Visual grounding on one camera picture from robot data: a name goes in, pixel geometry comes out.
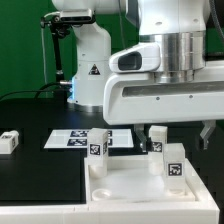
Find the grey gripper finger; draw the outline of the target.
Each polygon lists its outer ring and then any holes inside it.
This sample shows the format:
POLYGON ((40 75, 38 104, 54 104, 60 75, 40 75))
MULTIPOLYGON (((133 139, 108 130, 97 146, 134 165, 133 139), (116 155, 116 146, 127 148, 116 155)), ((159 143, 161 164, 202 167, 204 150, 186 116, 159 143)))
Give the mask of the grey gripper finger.
POLYGON ((135 124, 134 132, 136 134, 136 141, 138 142, 139 148, 143 152, 146 152, 147 151, 147 137, 144 132, 144 125, 143 124, 135 124))
POLYGON ((216 121, 215 120, 207 120, 203 121, 203 129, 200 133, 202 149, 207 150, 209 144, 209 138, 213 131, 216 128, 216 121))

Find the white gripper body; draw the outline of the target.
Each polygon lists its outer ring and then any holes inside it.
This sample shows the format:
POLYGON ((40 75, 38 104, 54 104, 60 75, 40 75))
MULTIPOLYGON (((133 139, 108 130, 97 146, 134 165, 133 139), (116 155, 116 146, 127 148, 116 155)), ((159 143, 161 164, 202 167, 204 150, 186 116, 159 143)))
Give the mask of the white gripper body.
POLYGON ((103 117, 110 125, 224 119, 224 60, 186 70, 184 81, 158 79, 157 43, 139 43, 109 59, 103 117))

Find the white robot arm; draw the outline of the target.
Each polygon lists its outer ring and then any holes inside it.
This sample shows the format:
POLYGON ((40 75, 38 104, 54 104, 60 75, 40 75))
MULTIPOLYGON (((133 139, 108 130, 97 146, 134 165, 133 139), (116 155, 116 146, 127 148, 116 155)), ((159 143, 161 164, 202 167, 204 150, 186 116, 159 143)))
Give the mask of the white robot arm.
POLYGON ((145 148, 148 124, 201 121, 206 140, 224 119, 224 60, 205 58, 214 0, 52 0, 57 23, 77 37, 69 103, 101 109, 110 125, 131 125, 145 148), (96 15, 123 11, 137 44, 117 53, 96 15))

